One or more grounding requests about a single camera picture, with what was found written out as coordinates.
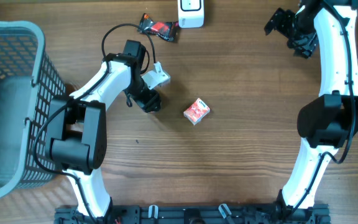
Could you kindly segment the red snack packet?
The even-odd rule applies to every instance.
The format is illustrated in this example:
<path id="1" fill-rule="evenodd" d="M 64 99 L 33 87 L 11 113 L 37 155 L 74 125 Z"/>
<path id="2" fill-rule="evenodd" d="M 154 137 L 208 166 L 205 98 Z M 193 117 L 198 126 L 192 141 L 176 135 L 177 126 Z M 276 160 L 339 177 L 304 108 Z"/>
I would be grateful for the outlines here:
<path id="1" fill-rule="evenodd" d="M 187 108 L 183 115 L 193 124 L 199 123 L 203 117 L 210 112 L 209 106 L 200 98 L 198 98 L 189 108 Z"/>

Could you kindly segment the black hex wrench packet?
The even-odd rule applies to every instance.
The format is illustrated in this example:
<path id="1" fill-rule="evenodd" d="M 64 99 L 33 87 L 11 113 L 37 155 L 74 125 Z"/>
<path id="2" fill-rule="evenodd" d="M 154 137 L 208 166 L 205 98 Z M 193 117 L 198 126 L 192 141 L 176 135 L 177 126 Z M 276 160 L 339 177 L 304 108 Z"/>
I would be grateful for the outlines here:
<path id="1" fill-rule="evenodd" d="M 174 42 L 179 27 L 179 22 L 155 22 L 151 17 L 143 13 L 139 22 L 138 32 L 142 34 L 156 35 L 167 42 Z"/>

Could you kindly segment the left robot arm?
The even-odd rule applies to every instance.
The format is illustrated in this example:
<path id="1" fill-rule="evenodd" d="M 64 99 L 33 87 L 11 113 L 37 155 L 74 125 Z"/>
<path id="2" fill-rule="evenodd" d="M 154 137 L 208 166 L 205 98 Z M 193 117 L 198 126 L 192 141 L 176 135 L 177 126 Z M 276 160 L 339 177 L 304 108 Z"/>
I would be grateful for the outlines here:
<path id="1" fill-rule="evenodd" d="M 148 51 L 127 40 L 119 54 L 108 54 L 97 74 L 79 90 L 59 95 L 50 103 L 45 154 L 66 174 L 78 206 L 72 219 L 107 223 L 112 199 L 104 187 L 101 164 L 107 151 L 106 112 L 120 92 L 127 105 L 136 103 L 146 113 L 161 109 L 159 93 L 148 86 L 142 68 Z"/>

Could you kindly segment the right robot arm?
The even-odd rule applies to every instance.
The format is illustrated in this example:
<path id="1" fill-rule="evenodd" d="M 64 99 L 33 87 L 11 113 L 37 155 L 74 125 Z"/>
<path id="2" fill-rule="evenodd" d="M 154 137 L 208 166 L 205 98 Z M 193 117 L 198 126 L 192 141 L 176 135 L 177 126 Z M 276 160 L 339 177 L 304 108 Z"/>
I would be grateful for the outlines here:
<path id="1" fill-rule="evenodd" d="M 319 50 L 321 63 L 318 97 L 297 117 L 300 151 L 279 194 L 282 220 L 311 211 L 328 164 L 346 160 L 358 132 L 357 10 L 358 0 L 300 1 L 297 12 L 278 8 L 264 27 L 286 37 L 299 57 Z"/>

